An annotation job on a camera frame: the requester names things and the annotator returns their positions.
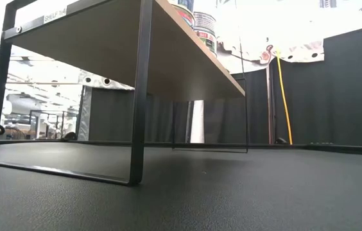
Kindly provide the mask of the thin black rod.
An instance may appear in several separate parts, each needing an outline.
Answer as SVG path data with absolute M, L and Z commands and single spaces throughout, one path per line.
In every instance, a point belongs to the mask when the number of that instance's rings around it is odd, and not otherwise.
M 238 7 L 237 7 L 237 0 L 234 0 L 234 6 L 238 16 Z M 240 31 L 240 23 L 237 22 L 237 30 L 238 30 L 238 39 L 239 39 L 239 54 L 241 60 L 241 69 L 242 69 L 242 79 L 246 80 L 245 78 L 245 67 L 244 67 L 244 60 L 243 60 L 243 48 L 242 48 L 242 41 L 241 41 L 241 31 Z

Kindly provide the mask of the curtain stand pole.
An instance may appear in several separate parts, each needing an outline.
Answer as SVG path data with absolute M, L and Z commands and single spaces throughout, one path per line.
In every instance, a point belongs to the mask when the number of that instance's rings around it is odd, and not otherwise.
M 273 86 L 273 68 L 271 64 L 266 67 L 266 90 L 268 107 L 268 138 L 269 144 L 287 144 L 288 142 L 277 135 L 275 96 Z

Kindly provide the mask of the grommeted tarp sheet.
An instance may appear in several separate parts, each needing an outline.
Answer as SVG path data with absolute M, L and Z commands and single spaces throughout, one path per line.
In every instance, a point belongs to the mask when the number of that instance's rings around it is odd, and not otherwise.
M 95 128 L 128 130 L 132 125 L 134 88 L 117 81 L 81 70 L 78 83 L 83 85 L 79 129 Z
M 325 59 L 323 38 L 250 37 L 241 31 L 245 72 L 265 69 L 276 58 L 289 63 L 321 62 Z M 231 74 L 242 73 L 238 31 L 218 35 L 217 59 Z

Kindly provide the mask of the black curtain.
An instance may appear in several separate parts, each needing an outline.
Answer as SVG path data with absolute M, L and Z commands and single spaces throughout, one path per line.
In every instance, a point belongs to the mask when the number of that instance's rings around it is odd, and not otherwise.
M 240 86 L 248 91 L 247 99 L 227 98 L 204 102 L 204 138 L 206 143 L 242 144 L 249 128 L 249 142 L 268 143 L 268 102 L 266 71 L 235 74 Z
M 321 62 L 273 65 L 277 135 L 362 146 L 362 29 L 324 39 Z
M 134 91 L 93 89 L 90 103 L 91 141 L 132 140 Z M 147 95 L 146 142 L 184 142 L 187 131 L 187 103 Z

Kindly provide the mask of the black table frame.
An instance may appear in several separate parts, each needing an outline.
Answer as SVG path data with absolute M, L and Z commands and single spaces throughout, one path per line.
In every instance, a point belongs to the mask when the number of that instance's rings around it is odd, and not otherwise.
M 71 144 L 86 144 L 98 146 L 131 146 L 131 142 L 116 142 L 116 141 L 65 141 L 65 140 L 0 140 L 2 144 L 18 144 L 18 143 L 71 143 Z M 334 153 L 346 153 L 362 155 L 362 146 L 343 146 L 335 144 L 200 144 L 200 143 L 171 143 L 171 142 L 145 142 L 146 148 L 184 148 L 184 149 L 225 149 L 225 150 L 250 150 L 250 149 L 263 149 L 263 150 L 312 150 L 312 151 L 326 151 Z

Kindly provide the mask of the brown wooden workbench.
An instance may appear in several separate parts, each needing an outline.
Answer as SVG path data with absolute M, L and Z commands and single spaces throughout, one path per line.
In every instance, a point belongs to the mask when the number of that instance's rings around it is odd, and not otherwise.
M 0 135 L 0 140 L 35 140 L 35 139 L 59 139 L 60 135 L 51 132 L 39 132 L 31 130 L 20 130 L 18 128 L 7 128 L 4 134 Z

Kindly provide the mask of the blue-label tuna can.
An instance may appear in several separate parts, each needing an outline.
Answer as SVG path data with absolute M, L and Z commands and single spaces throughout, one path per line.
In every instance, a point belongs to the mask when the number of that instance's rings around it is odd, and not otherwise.
M 175 0 L 177 4 L 186 7 L 188 10 L 193 11 L 194 0 Z
M 185 20 L 185 22 L 188 24 L 189 27 L 194 28 L 195 19 L 191 11 L 189 11 L 186 7 L 179 4 L 173 4 L 172 7 L 183 18 L 183 20 Z

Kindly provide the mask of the wooden shelf riser black frame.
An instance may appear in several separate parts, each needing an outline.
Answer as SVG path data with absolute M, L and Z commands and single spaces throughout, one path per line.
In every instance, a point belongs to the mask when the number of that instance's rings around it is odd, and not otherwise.
M 0 34 L 0 118 L 14 46 L 135 89 L 127 180 L 31 166 L 51 175 L 117 185 L 142 180 L 148 94 L 172 101 L 245 97 L 244 89 L 209 51 L 168 0 L 77 0 L 25 24 L 19 9 L 36 0 L 12 0 Z

